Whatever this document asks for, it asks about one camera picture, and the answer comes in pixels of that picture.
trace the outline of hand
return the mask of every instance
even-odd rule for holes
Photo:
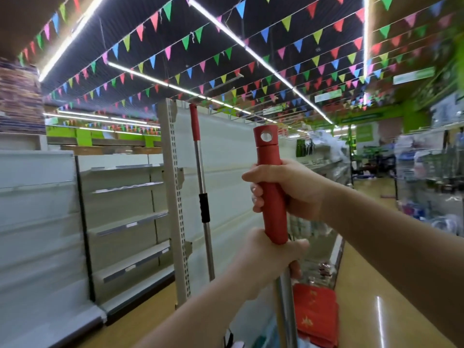
[[[270,241],[263,229],[253,228],[247,235],[231,264],[237,280],[247,288],[247,298],[254,299],[260,290],[279,277],[290,264],[293,278],[301,277],[298,259],[304,256],[310,243],[307,239],[288,241],[278,246]]]
[[[261,212],[264,205],[263,188],[258,183],[275,182],[289,196],[287,211],[307,220],[320,220],[324,200],[337,186],[335,182],[290,159],[282,159],[280,166],[254,166],[242,175],[242,179],[252,182],[253,211]]]

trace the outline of stacked boxes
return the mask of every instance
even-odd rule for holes
[[[0,60],[0,133],[45,134],[44,105],[35,67]]]

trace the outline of red handle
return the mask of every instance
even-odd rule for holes
[[[259,126],[253,129],[258,153],[258,165],[281,165],[279,154],[278,127],[276,125]],[[262,182],[263,218],[267,236],[275,244],[288,241],[287,211],[285,193],[278,183]]]

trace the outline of yellow floor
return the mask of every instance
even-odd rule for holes
[[[382,194],[394,194],[391,179],[357,181],[355,187],[395,207],[394,199],[380,198]],[[336,292],[340,306],[340,348],[453,347],[349,244],[345,245]],[[130,348],[174,311],[175,296],[175,284],[171,284],[77,347]]]

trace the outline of right hand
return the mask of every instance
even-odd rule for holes
[[[253,166],[242,179],[252,183],[253,211],[261,212],[264,205],[263,188],[258,183],[278,183],[290,199],[287,211],[307,220],[321,219],[324,200],[337,187],[335,182],[290,159],[282,159],[280,166]]]

